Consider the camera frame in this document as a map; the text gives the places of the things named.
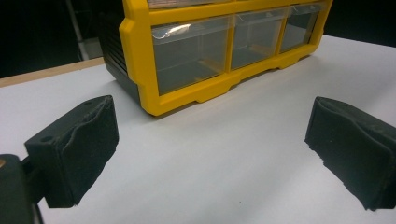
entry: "yellow plastic frame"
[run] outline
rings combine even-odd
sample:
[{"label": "yellow plastic frame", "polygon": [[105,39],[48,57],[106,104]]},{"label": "yellow plastic frame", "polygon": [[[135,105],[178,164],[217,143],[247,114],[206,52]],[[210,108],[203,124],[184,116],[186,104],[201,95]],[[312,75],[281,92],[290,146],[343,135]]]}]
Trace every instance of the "yellow plastic frame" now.
[{"label": "yellow plastic frame", "polygon": [[[287,18],[285,18],[282,22],[276,52],[273,57],[231,70],[233,28],[230,28],[227,40],[225,73],[180,90],[164,95],[159,94],[151,26],[316,2],[325,2],[327,7],[319,12],[307,45],[279,53],[286,27]],[[231,2],[194,7],[149,9],[147,0],[123,0],[125,19],[120,26],[120,38],[128,76],[138,86],[141,106],[148,113],[158,116],[191,102],[201,103],[222,95],[247,77],[252,77],[269,69],[283,69],[297,63],[301,58],[317,49],[331,5],[332,0],[233,0]]]}]

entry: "table surface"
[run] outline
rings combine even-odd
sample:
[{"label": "table surface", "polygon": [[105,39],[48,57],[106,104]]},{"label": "table surface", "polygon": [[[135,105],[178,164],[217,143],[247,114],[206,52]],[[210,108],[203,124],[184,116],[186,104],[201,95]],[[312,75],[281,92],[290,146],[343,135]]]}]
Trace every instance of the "table surface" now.
[{"label": "table surface", "polygon": [[203,104],[145,113],[105,66],[0,88],[0,154],[79,103],[111,94],[120,143],[79,206],[46,223],[394,223],[365,211],[308,148],[316,96],[396,126],[396,49],[323,36],[318,50]]}]

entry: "yellow storage organizer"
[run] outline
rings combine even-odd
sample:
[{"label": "yellow storage organizer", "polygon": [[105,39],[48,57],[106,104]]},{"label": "yellow storage organizer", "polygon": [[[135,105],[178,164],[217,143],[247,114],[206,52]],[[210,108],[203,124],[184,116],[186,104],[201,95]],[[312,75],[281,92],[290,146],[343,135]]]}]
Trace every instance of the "yellow storage organizer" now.
[{"label": "yellow storage organizer", "polygon": [[106,67],[158,116],[312,53],[332,0],[102,0]]}]

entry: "plastic drawer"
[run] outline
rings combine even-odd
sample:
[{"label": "plastic drawer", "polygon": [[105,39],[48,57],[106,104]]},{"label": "plastic drawer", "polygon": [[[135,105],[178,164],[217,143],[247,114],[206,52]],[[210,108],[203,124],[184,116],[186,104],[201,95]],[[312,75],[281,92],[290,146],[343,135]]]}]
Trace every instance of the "plastic drawer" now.
[{"label": "plastic drawer", "polygon": [[229,0],[148,0],[150,8],[186,7],[193,5],[226,2]]},{"label": "plastic drawer", "polygon": [[152,29],[160,95],[224,72],[230,16]]},{"label": "plastic drawer", "polygon": [[318,14],[326,8],[325,3],[295,5],[290,7],[281,52],[308,44]]},{"label": "plastic drawer", "polygon": [[286,12],[287,8],[282,7],[235,15],[232,69],[274,55]]}]

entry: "white table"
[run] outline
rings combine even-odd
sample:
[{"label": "white table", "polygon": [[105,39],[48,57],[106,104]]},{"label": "white table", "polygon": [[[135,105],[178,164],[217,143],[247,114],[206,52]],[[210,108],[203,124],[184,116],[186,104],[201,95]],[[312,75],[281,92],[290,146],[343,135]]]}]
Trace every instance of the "white table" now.
[{"label": "white table", "polygon": [[120,143],[77,207],[46,223],[389,223],[365,211],[304,142],[316,96],[396,126],[396,49],[323,36],[292,67],[265,73],[203,104],[154,118],[104,65],[0,88],[0,154],[79,103],[111,94]]}]

